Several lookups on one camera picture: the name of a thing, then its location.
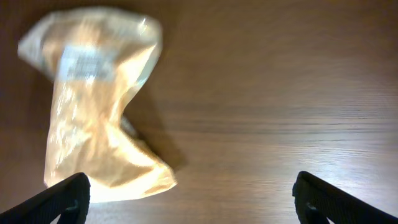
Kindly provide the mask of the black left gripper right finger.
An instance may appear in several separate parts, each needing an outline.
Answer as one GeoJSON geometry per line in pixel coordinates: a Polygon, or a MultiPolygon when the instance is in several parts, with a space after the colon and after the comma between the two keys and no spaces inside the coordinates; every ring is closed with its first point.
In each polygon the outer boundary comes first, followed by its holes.
{"type": "Polygon", "coordinates": [[[367,204],[307,171],[298,173],[292,195],[301,224],[397,224],[397,217],[367,204]]]}

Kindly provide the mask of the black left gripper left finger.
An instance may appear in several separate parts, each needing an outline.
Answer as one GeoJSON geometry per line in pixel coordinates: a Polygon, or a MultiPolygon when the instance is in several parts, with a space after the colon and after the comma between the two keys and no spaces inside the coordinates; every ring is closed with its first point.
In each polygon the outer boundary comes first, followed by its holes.
{"type": "Polygon", "coordinates": [[[80,172],[3,212],[1,223],[84,224],[90,204],[90,182],[80,172]]]}

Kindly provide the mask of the beige paper pouch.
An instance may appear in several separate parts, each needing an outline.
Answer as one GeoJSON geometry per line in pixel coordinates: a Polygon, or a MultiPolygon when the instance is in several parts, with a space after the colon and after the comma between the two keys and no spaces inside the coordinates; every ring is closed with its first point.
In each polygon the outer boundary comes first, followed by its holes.
{"type": "Polygon", "coordinates": [[[53,81],[46,186],[82,172],[93,203],[176,186],[172,168],[132,135],[123,117],[161,51],[157,20],[111,7],[52,12],[21,38],[18,56],[53,81]]]}

